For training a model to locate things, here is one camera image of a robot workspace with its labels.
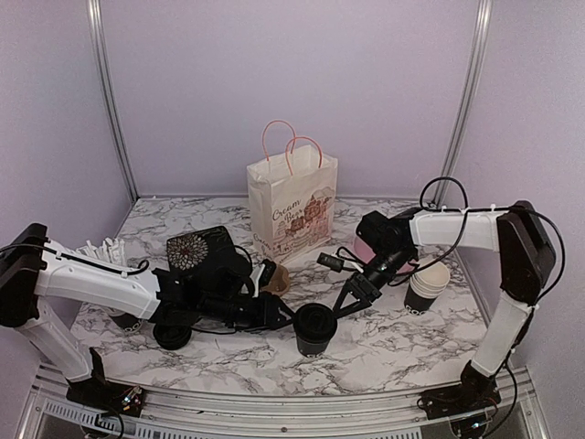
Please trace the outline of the black cup lid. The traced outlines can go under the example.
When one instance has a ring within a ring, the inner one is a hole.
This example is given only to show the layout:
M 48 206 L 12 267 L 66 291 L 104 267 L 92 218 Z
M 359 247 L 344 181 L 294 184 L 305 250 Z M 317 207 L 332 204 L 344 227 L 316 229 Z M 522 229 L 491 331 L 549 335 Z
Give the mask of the black cup lid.
M 337 330 L 337 320 L 333 311 L 326 305 L 310 303 L 301 306 L 294 315 L 293 329 L 301 329 L 309 334 Z

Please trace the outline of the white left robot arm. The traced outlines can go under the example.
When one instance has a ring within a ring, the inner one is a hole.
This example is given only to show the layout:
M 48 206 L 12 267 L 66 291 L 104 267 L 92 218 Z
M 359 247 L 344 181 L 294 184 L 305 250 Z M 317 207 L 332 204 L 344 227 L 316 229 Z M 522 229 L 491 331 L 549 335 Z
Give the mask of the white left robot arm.
M 294 312 L 268 291 L 277 265 L 255 265 L 217 226 L 169 239 L 167 269 L 101 262 L 51 240 L 46 226 L 29 225 L 1 250 L 1 324 L 24 334 L 97 407 L 115 399 L 99 354 L 82 345 L 48 304 L 50 297 L 115 309 L 153 324 L 157 344 L 177 350 L 194 325 L 210 319 L 237 332 L 276 330 L 291 324 Z

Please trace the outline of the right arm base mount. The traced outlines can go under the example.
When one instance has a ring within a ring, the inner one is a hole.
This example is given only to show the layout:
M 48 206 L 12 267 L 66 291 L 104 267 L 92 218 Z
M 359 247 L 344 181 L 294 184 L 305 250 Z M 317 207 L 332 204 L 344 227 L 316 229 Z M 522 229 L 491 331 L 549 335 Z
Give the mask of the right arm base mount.
M 423 391 L 417 406 L 425 411 L 428 420 L 434 420 L 495 407 L 500 402 L 495 374 L 485 376 L 468 362 L 459 383 Z

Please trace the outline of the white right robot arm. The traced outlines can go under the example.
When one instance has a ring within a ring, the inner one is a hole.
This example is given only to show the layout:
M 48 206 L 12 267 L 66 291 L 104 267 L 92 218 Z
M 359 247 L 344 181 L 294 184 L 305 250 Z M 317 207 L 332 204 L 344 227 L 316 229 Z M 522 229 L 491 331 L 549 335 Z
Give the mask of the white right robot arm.
M 445 260 L 452 279 L 423 316 L 385 287 L 367 310 L 343 318 L 324 364 L 343 392 L 382 392 L 457 380 L 486 333 L 499 298 L 499 256 L 459 248 Z

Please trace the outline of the stack of paper cups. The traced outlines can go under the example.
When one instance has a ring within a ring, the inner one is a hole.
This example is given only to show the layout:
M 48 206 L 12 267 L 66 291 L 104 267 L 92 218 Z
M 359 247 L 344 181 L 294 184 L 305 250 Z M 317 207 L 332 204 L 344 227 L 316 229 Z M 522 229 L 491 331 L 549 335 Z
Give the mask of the stack of paper cups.
M 404 298 L 404 307 L 415 316 L 428 312 L 451 280 L 451 272 L 443 262 L 414 273 Z

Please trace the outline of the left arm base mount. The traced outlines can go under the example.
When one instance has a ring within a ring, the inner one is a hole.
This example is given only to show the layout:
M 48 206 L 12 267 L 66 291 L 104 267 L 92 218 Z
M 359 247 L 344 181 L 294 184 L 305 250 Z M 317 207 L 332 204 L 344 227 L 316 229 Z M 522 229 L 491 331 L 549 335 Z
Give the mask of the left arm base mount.
M 89 348 L 89 352 L 90 376 L 80 381 L 67 380 L 67 399 L 108 412 L 139 417 L 144 406 L 145 390 L 138 385 L 107 380 L 101 356 L 94 348 Z

